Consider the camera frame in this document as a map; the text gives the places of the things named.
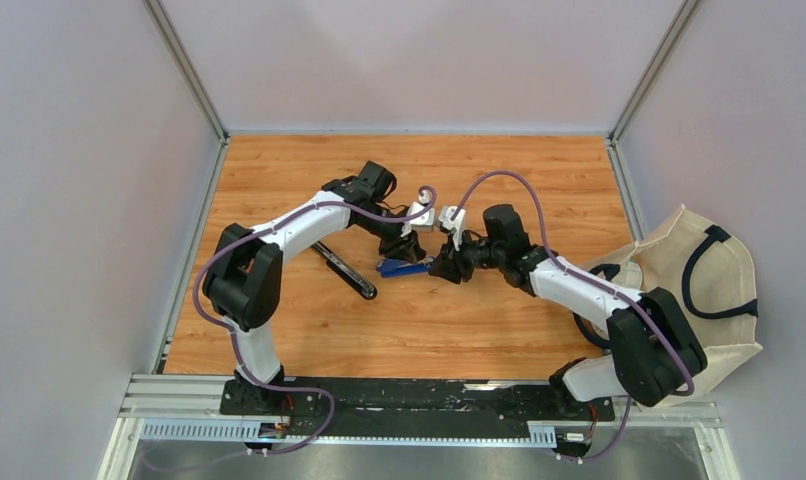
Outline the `blue stapler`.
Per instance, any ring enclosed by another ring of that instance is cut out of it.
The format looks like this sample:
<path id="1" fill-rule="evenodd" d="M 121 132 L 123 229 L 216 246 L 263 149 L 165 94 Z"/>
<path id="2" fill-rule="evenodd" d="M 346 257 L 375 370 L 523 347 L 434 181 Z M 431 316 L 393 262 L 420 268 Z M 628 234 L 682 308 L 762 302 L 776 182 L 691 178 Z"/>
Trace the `blue stapler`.
<path id="1" fill-rule="evenodd" d="M 426 274 L 434 261 L 433 256 L 427 256 L 415 263 L 399 259 L 383 259 L 376 265 L 376 271 L 381 278 L 395 278 L 416 274 Z"/>

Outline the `black stapler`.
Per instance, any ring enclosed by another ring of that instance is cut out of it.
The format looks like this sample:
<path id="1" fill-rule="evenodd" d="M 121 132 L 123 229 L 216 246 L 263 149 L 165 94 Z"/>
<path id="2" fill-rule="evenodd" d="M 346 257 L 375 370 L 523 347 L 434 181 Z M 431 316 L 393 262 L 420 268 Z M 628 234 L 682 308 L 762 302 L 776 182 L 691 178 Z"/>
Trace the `black stapler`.
<path id="1" fill-rule="evenodd" d="M 375 285 L 348 265 L 325 244 L 316 242 L 311 246 L 311 249 L 324 259 L 327 268 L 343 280 L 361 298 L 374 300 L 377 297 L 378 291 Z"/>

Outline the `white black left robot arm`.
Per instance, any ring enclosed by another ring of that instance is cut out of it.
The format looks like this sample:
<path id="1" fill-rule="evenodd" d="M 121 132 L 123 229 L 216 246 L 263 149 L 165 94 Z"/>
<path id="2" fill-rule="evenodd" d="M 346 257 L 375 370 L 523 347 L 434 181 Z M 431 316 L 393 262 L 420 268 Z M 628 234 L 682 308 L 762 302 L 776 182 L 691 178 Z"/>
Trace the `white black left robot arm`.
<path id="1" fill-rule="evenodd" d="M 352 176 L 325 183 L 307 202 L 272 221 L 245 228 L 227 226 L 213 256 L 193 284 L 197 313 L 227 330 L 236 373 L 248 385 L 246 401 L 258 413 L 273 414 L 288 387 L 273 340 L 271 320 L 282 289 L 284 267 L 326 237 L 357 225 L 380 241 L 386 258 L 418 261 L 420 247 L 413 222 L 434 211 L 436 190 L 424 185 L 413 209 L 394 213 L 384 201 L 397 179 L 368 161 Z"/>

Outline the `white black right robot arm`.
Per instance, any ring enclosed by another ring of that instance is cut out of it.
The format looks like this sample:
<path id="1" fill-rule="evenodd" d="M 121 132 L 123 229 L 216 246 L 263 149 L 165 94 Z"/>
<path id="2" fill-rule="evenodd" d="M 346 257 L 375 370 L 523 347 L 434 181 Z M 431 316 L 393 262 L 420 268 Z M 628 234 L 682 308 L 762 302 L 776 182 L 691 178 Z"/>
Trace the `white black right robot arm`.
<path id="1" fill-rule="evenodd" d="M 483 219 L 486 233 L 479 236 L 466 229 L 464 209 L 441 209 L 438 225 L 448 238 L 430 275 L 461 284 L 477 269 L 497 270 L 511 287 L 570 310 L 603 334 L 606 355 L 571 361 L 551 375 L 554 413 L 572 419 L 604 397 L 628 396 L 653 407 L 696 393 L 708 360 L 670 291 L 614 284 L 531 243 L 509 204 L 488 208 Z"/>

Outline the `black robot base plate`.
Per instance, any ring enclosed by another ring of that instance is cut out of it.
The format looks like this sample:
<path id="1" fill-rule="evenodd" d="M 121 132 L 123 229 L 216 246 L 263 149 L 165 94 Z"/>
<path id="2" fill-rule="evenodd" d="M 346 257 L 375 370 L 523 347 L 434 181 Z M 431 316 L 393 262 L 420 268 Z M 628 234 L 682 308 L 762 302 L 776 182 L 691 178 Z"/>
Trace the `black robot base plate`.
<path id="1" fill-rule="evenodd" d="M 240 376 L 224 384 L 219 411 L 228 416 L 290 420 L 293 436 L 521 439 L 535 421 L 609 422 L 610 399 L 580 403 L 546 382 L 287 377 L 288 393 L 250 385 Z"/>

